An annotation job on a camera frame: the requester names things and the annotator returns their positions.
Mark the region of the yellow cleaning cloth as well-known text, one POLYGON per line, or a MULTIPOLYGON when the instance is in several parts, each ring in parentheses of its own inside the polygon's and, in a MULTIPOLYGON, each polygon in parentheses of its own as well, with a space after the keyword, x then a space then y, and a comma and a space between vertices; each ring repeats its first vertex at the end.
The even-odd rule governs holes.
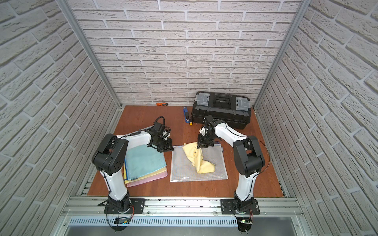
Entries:
POLYGON ((202 149, 197 147, 197 142, 184 144, 183 151, 198 174, 215 172, 215 165, 203 159, 202 149))

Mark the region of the clear mesh document bag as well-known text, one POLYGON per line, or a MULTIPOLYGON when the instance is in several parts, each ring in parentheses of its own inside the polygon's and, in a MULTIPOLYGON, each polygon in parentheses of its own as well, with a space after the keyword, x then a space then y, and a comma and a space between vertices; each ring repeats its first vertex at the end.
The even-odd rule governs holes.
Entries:
POLYGON ((213 147, 202 150, 203 161, 208 161, 215 165, 214 172, 200 174, 195 166, 186 157, 182 146, 175 146, 172 152, 170 182, 200 182, 227 180, 228 175, 223 158, 223 147, 215 144, 213 147))

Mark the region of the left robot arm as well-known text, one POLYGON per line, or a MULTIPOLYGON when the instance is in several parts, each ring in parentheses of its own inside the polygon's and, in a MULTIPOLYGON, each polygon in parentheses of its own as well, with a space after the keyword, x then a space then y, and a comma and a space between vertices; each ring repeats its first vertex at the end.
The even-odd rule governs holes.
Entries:
POLYGON ((164 152, 173 151, 170 127, 164 122, 127 135, 106 134, 92 158, 108 188, 106 213, 135 210, 125 180, 166 167, 164 152))

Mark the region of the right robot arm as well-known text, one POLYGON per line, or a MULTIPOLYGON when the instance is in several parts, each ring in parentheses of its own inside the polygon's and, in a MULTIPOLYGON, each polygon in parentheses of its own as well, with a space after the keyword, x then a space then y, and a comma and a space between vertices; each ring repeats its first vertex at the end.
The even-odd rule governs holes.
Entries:
POLYGON ((238 186, 233 201, 226 204, 234 213, 260 214, 258 202, 254 199, 254 186, 262 173, 265 159, 259 139, 247 136, 231 128, 225 121, 211 115, 203 119, 204 126, 199 131, 198 148, 214 146, 215 139, 226 141, 233 148, 234 163, 239 172, 238 186))

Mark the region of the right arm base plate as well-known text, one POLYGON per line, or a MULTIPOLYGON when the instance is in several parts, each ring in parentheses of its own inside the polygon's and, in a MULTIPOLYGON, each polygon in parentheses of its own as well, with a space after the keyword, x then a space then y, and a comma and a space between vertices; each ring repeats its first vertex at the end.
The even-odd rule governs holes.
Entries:
POLYGON ((220 199, 221 214, 235 214, 235 215, 259 215, 260 209, 257 199, 251 198, 247 201, 239 201, 234 199, 220 199))

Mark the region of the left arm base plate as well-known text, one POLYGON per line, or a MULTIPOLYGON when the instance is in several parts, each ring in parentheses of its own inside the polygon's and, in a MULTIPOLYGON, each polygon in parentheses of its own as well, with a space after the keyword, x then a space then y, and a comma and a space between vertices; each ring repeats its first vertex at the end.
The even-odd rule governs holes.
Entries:
POLYGON ((129 198, 122 204, 116 204, 112 199, 105 203, 104 213, 107 214, 142 214, 144 210, 145 198, 129 198))

